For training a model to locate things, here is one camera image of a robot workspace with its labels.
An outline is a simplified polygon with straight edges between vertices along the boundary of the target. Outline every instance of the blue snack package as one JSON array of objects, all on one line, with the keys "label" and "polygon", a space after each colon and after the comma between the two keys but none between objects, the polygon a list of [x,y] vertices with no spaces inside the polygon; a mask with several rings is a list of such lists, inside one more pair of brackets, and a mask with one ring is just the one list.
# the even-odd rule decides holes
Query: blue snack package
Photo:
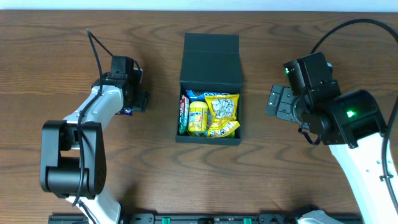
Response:
[{"label": "blue snack package", "polygon": [[218,95],[230,95],[229,93],[216,93],[211,91],[196,91],[196,90],[187,90],[187,97],[194,101],[204,101],[205,96],[218,96]]}]

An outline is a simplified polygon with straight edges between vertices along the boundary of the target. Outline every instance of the wood grain surface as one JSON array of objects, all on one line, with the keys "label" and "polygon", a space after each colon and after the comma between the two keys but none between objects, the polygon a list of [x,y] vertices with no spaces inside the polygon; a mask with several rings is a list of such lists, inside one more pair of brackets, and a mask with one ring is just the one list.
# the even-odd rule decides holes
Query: wood grain surface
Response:
[{"label": "wood grain surface", "polygon": [[[0,223],[45,223],[76,213],[39,185],[41,128],[86,99],[97,68],[85,28],[144,68],[145,113],[115,116],[104,131],[106,186],[129,211],[257,213],[310,203],[359,213],[326,146],[264,114],[282,64],[307,55],[338,24],[360,17],[398,28],[398,14],[325,12],[0,11]],[[244,139],[238,147],[176,144],[178,78],[186,32],[239,34]],[[363,88],[387,119],[398,89],[397,46],[372,25],[347,27],[320,48],[342,92]],[[110,57],[99,50],[103,70]],[[392,151],[398,155],[392,136]]]}]

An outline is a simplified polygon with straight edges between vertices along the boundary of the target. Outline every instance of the black box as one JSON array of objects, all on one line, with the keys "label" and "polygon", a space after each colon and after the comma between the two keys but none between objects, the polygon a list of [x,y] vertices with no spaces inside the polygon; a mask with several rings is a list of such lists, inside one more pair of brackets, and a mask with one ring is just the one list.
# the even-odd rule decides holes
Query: black box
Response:
[{"label": "black box", "polygon": [[239,93],[237,120],[241,127],[235,138],[203,138],[179,135],[176,142],[237,146],[242,141],[242,67],[239,58],[239,36],[221,34],[185,34],[180,74],[180,94],[185,90]]}]

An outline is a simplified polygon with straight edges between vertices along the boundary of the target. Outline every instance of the green light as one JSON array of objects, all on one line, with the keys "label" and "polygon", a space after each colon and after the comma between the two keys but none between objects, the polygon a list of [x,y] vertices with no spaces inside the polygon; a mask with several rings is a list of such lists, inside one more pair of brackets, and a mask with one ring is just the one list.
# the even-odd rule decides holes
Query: green light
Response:
[{"label": "green light", "polygon": [[347,111],[347,116],[350,118],[355,115],[354,111]]}]

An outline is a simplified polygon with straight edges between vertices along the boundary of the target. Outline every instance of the yellow bottle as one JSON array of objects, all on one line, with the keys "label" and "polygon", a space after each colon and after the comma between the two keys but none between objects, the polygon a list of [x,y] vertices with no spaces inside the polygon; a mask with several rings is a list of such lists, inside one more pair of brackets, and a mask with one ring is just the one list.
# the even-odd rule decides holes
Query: yellow bottle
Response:
[{"label": "yellow bottle", "polygon": [[204,133],[207,125],[207,104],[201,101],[189,105],[188,131],[191,133]]}]

